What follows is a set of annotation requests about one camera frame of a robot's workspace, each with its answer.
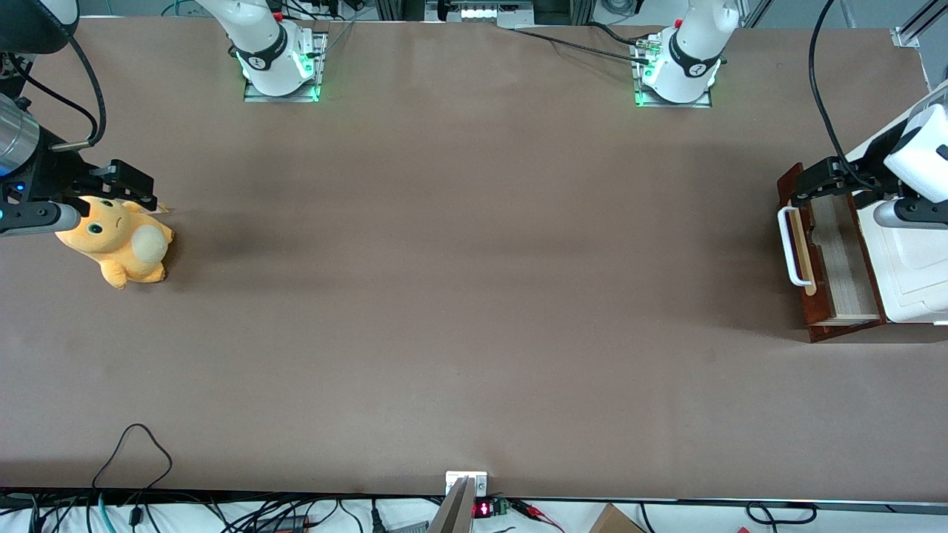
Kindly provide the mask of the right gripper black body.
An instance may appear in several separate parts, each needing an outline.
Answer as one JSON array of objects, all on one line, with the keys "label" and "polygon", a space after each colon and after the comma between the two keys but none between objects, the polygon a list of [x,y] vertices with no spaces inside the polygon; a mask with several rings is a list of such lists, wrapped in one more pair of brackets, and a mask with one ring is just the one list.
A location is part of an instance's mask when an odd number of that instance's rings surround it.
[{"label": "right gripper black body", "polygon": [[40,131],[33,155],[7,175],[7,198],[17,202],[61,202],[64,197],[112,197],[104,191],[104,182],[92,175],[97,167],[84,161],[78,152],[51,151],[50,146],[59,141],[52,132]]}]

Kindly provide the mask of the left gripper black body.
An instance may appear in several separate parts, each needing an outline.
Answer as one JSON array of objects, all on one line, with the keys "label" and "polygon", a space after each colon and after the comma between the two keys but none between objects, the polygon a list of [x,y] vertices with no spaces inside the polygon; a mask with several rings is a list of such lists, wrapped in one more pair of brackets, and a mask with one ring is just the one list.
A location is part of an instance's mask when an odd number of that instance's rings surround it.
[{"label": "left gripper black body", "polygon": [[907,122],[897,122],[868,141],[863,155],[850,159],[850,166],[864,184],[856,178],[847,178],[848,193],[876,191],[877,195],[898,195],[903,192],[901,180],[884,164],[905,131]]}]

